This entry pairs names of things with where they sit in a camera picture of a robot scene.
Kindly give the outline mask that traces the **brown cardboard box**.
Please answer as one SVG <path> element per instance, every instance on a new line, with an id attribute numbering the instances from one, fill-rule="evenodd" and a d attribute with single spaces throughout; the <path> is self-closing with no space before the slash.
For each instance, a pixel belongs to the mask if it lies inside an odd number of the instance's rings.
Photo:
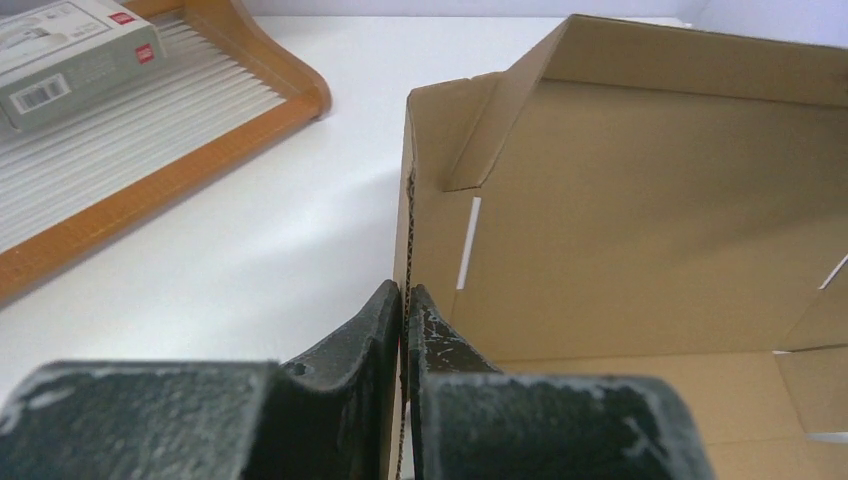
<path id="1" fill-rule="evenodd" d="M 509 374 L 643 375 L 717 479 L 843 479 L 847 52 L 573 15 L 406 101 L 395 275 Z"/>

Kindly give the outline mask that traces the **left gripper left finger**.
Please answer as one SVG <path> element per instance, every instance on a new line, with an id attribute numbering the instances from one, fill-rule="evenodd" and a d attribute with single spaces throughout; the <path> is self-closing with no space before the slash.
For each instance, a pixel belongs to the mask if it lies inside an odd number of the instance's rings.
<path id="1" fill-rule="evenodd" d="M 402 300 L 286 362 L 57 361 L 1 411 L 5 479 L 383 479 Z"/>

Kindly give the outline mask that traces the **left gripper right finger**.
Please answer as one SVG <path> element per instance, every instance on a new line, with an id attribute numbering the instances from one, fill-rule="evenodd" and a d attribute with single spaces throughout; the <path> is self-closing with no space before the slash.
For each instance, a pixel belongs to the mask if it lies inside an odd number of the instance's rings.
<path id="1" fill-rule="evenodd" d="M 711 479 L 690 410 L 643 375 L 509 374 L 408 296 L 406 390 L 419 479 Z"/>

